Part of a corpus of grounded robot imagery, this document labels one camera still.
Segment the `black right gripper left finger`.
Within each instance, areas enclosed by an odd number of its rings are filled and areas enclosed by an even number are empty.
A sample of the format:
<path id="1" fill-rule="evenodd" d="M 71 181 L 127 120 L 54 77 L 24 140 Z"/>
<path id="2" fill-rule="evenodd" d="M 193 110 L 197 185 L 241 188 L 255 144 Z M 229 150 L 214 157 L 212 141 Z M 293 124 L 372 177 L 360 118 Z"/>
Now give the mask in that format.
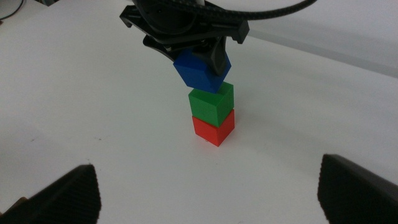
<path id="1" fill-rule="evenodd" d="M 97 223 L 101 197 L 95 167 L 80 165 L 30 198 L 20 198 L 1 223 Z"/>

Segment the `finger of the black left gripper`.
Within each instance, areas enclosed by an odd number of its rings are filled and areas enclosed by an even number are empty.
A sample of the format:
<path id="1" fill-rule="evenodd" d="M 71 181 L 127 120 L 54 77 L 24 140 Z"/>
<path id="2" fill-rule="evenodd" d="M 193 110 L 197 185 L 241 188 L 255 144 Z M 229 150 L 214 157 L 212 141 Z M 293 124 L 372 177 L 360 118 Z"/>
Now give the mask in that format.
<path id="1" fill-rule="evenodd" d="M 217 76 L 222 76 L 226 68 L 226 37 L 205 39 L 193 48 L 192 54 L 205 62 Z"/>

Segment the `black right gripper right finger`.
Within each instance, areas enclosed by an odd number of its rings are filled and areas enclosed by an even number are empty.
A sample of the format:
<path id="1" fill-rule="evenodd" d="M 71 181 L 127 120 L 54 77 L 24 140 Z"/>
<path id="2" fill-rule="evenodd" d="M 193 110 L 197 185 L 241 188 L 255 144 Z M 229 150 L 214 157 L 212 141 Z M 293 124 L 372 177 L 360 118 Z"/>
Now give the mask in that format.
<path id="1" fill-rule="evenodd" d="M 322 157 L 317 197 L 329 223 L 397 223 L 397 185 L 337 154 Z"/>

